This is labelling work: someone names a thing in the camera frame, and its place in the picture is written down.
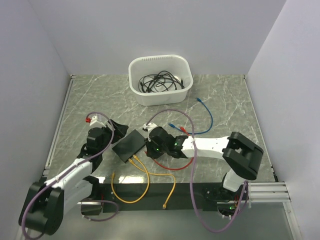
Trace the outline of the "black network switch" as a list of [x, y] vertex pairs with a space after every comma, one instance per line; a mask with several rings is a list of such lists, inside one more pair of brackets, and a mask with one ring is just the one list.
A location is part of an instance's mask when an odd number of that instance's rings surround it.
[[144, 146], [144, 136], [135, 129], [115, 145], [112, 150], [124, 163], [127, 163]]

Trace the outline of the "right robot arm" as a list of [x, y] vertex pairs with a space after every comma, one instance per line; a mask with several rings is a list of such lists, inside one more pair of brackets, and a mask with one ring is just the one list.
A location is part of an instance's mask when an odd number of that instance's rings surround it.
[[158, 159], [168, 155], [175, 159], [196, 157], [224, 160], [230, 167], [220, 187], [220, 195], [230, 200], [237, 195], [245, 181], [257, 179], [263, 149], [239, 132], [218, 138], [199, 138], [188, 135], [174, 137], [154, 123], [144, 124], [146, 155]]

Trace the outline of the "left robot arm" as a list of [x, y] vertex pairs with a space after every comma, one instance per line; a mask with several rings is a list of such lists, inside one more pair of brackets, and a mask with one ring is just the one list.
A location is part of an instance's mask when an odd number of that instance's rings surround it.
[[100, 206], [105, 202], [99, 179], [92, 173], [103, 160], [103, 152], [124, 138], [129, 127], [112, 119], [109, 126], [99, 123], [89, 129], [86, 142], [76, 159], [55, 177], [34, 182], [27, 192], [18, 224], [41, 235], [53, 235], [64, 215], [77, 203], [88, 200]]

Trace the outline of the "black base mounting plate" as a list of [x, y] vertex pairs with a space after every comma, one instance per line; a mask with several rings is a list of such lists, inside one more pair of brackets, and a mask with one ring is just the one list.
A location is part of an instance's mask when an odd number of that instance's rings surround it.
[[[223, 188], [218, 182], [193, 183], [193, 195], [197, 209], [202, 211], [217, 212], [220, 209], [226, 211], [233, 208], [232, 204], [238, 200], [243, 185], [236, 192]], [[138, 199], [147, 187], [146, 183], [115, 183], [115, 193], [125, 201], [131, 202]], [[151, 183], [145, 196], [137, 203], [124, 203], [115, 197], [109, 183], [100, 185], [100, 192], [94, 196], [95, 200], [115, 202], [121, 211], [160, 211], [163, 210], [165, 200], [173, 191], [167, 204], [166, 210], [192, 210], [193, 204], [190, 194], [189, 183], [177, 183], [172, 190], [172, 183]]]

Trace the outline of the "white plastic tub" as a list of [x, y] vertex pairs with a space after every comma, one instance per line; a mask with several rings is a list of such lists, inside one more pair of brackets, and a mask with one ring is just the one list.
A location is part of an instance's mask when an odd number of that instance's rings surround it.
[[[156, 84], [150, 82], [155, 75], [165, 73], [178, 81], [161, 78]], [[176, 54], [138, 57], [129, 64], [128, 77], [130, 90], [143, 106], [180, 103], [194, 83], [188, 61]]]

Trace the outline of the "aluminium frame rail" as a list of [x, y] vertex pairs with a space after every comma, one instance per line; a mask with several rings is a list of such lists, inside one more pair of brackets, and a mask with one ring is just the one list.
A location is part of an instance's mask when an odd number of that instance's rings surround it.
[[291, 198], [284, 182], [249, 182], [249, 201], [253, 203], [287, 203]]

